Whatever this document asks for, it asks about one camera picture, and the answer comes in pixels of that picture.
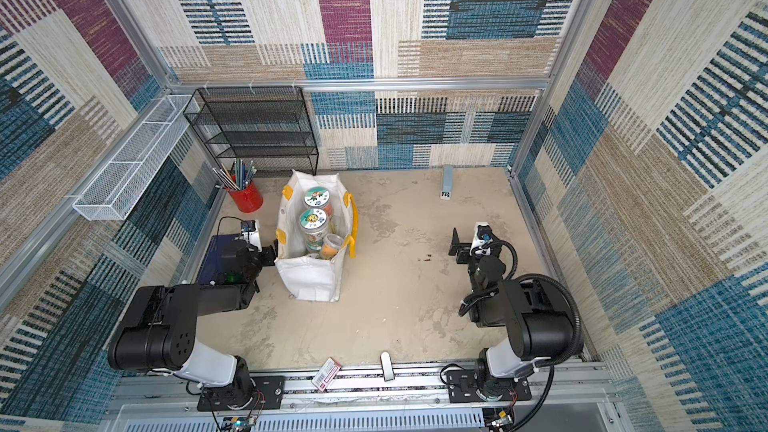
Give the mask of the seed jar green label lid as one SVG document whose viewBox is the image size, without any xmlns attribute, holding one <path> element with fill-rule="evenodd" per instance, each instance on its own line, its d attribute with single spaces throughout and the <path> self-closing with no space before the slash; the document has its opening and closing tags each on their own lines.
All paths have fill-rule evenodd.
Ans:
<svg viewBox="0 0 768 432">
<path fill-rule="evenodd" d="M 319 252 L 323 238 L 328 233 L 329 218 L 321 209 L 307 209 L 299 217 L 299 227 L 304 235 L 304 244 L 310 253 Z"/>
</svg>

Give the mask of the white canvas bag yellow handles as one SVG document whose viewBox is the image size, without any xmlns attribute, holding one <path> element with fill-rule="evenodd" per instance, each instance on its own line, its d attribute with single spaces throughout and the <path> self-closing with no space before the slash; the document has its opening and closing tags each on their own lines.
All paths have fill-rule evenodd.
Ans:
<svg viewBox="0 0 768 432">
<path fill-rule="evenodd" d="M 359 213 L 337 174 L 295 171 L 282 189 L 276 267 L 297 300 L 336 302 L 347 257 L 356 256 Z"/>
</svg>

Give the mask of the small orange seed jar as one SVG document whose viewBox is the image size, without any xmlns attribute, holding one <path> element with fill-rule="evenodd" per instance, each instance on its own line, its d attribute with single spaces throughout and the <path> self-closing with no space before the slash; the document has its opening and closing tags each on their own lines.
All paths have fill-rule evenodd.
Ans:
<svg viewBox="0 0 768 432">
<path fill-rule="evenodd" d="M 323 260 L 333 259 L 344 247 L 345 239 L 337 234 L 329 233 L 323 238 L 319 257 Z"/>
</svg>

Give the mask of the seed jar red contents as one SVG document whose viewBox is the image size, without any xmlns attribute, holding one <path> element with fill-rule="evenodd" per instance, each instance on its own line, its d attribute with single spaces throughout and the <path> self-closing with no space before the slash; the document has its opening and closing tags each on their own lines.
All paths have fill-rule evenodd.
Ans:
<svg viewBox="0 0 768 432">
<path fill-rule="evenodd" d="M 331 192 L 325 187 L 313 187 L 305 192 L 304 204 L 310 209 L 321 209 L 327 214 L 333 212 Z"/>
</svg>

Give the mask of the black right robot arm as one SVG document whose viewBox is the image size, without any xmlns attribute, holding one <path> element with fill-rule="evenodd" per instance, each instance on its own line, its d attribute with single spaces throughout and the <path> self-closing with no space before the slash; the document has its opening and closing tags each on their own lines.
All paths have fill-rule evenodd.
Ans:
<svg viewBox="0 0 768 432">
<path fill-rule="evenodd" d="M 557 280 L 517 274 L 518 255 L 487 223 L 471 241 L 452 231 L 448 255 L 467 267 L 471 291 L 458 314 L 479 328 L 502 328 L 506 337 L 481 350 L 475 365 L 448 365 L 439 373 L 452 403 L 528 401 L 528 379 L 581 353 L 583 323 L 576 301 Z"/>
</svg>

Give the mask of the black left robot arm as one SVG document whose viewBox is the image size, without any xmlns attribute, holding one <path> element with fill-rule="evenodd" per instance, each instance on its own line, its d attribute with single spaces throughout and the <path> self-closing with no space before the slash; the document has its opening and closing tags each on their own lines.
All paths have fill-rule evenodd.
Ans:
<svg viewBox="0 0 768 432">
<path fill-rule="evenodd" d="M 238 239 L 223 247 L 219 274 L 208 283 L 138 288 L 110 341 L 110 367 L 195 384 L 200 412 L 277 410 L 284 377 L 254 378 L 244 358 L 222 353 L 196 336 L 200 317 L 248 308 L 259 292 L 259 274 L 276 257 L 274 244 L 253 247 Z"/>
</svg>

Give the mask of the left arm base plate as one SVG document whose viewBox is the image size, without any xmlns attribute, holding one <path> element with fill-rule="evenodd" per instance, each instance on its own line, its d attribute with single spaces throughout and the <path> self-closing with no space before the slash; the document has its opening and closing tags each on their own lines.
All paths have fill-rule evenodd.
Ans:
<svg viewBox="0 0 768 432">
<path fill-rule="evenodd" d="M 277 410 L 282 404 L 285 381 L 285 376 L 257 376 L 244 385 L 204 388 L 197 411 Z"/>
</svg>

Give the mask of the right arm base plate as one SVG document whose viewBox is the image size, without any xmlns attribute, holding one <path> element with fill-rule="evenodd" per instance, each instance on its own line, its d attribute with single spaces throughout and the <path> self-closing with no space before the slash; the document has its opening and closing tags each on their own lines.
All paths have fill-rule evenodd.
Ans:
<svg viewBox="0 0 768 432">
<path fill-rule="evenodd" d="M 523 380 L 482 376 L 475 370 L 449 364 L 439 372 L 451 403 L 530 401 L 532 393 Z"/>
</svg>

